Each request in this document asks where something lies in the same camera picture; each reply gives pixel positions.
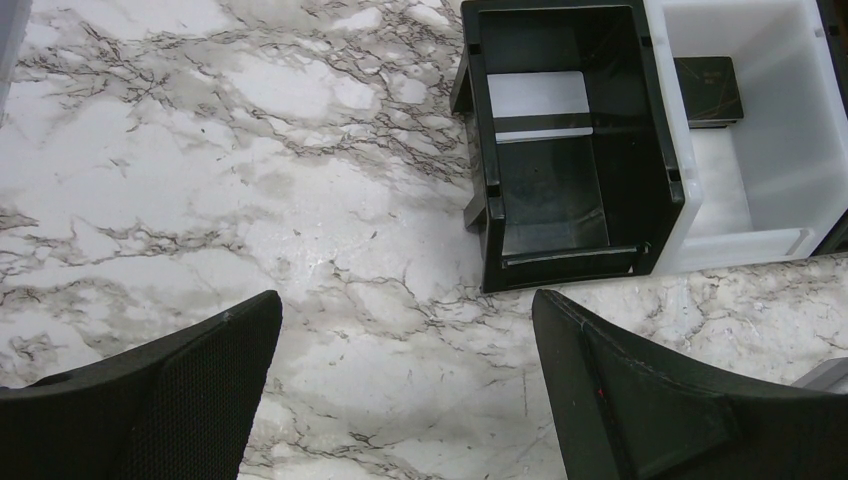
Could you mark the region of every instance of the black plastic storage bin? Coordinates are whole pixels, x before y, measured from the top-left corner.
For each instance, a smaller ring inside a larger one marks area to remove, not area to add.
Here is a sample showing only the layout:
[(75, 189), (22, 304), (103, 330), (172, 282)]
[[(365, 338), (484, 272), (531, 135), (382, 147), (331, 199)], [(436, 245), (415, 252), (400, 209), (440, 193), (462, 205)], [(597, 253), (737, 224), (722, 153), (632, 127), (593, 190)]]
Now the black plastic storage bin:
[[(818, 5), (833, 59), (836, 83), (839, 84), (842, 103), (848, 113), (848, 1), (818, 0)], [(839, 219), (813, 255), (842, 252), (848, 252), (848, 212)]]
[(482, 291), (651, 273), (684, 194), (642, 2), (475, 0), (462, 21)]

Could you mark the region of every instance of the white marble tabletop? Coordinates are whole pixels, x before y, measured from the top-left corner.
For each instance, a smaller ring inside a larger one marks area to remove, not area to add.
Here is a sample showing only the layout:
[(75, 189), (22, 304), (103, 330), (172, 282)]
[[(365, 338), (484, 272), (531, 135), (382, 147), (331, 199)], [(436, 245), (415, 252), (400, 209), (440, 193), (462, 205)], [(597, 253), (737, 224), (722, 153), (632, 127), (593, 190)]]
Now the white marble tabletop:
[[(532, 292), (478, 294), (458, 0), (36, 0), (0, 127), (0, 385), (264, 289), (241, 478), (562, 479)], [(569, 286), (790, 383), (848, 348), (844, 259)]]

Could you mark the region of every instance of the bin floor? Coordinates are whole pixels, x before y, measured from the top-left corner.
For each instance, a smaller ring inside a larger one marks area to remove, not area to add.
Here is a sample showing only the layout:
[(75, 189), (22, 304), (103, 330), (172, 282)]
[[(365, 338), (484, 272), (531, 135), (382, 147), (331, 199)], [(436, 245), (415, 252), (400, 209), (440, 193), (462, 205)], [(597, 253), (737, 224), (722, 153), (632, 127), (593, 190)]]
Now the bin floor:
[(497, 148), (505, 257), (609, 246), (591, 137)]
[(754, 231), (733, 146), (732, 128), (692, 130), (704, 203), (692, 223), (691, 237)]

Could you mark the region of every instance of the marble surface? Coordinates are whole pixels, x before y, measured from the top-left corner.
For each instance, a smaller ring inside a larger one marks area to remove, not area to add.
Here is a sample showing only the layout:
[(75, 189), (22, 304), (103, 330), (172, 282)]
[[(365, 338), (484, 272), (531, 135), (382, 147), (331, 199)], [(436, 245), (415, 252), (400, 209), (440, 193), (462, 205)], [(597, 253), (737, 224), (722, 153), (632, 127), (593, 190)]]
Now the marble surface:
[[(457, 0), (36, 0), (0, 127), (0, 385), (264, 289), (241, 477), (562, 479), (528, 312), (478, 294)], [(790, 383), (848, 348), (846, 260), (560, 290)]]

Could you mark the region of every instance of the gray object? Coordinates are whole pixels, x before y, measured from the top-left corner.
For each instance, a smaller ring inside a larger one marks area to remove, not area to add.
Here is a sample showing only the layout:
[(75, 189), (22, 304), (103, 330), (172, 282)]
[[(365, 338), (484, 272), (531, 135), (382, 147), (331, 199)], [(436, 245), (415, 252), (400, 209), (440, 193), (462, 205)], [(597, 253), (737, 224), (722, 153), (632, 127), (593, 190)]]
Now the gray object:
[(0, 124), (32, 0), (0, 0)]
[(820, 392), (848, 393), (848, 358), (828, 360), (799, 378), (792, 386)]

